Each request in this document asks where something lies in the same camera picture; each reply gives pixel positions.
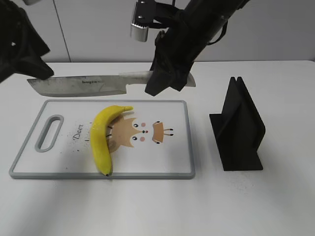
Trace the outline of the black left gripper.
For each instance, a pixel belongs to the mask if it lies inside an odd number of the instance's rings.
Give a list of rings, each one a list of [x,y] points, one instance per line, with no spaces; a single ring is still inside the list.
[[[11,0],[0,2],[0,81],[13,74],[46,80],[54,71],[42,56],[50,49],[33,27],[26,11]]]

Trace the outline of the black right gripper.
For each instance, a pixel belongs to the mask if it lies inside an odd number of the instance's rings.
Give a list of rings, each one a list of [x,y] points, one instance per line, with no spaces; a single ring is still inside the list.
[[[204,49],[204,31],[190,25],[184,10],[173,8],[169,17],[158,18],[168,23],[166,32],[160,31],[155,39],[152,75],[145,93],[156,96],[167,88],[181,91],[187,84],[195,58]]]

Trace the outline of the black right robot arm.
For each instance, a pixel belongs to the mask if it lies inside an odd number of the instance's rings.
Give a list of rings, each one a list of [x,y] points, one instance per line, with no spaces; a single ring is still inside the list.
[[[156,96],[168,87],[181,91],[197,56],[213,44],[218,31],[225,35],[229,18],[246,4],[245,0],[191,0],[178,11],[176,26],[160,31],[155,39],[153,73],[145,92]]]

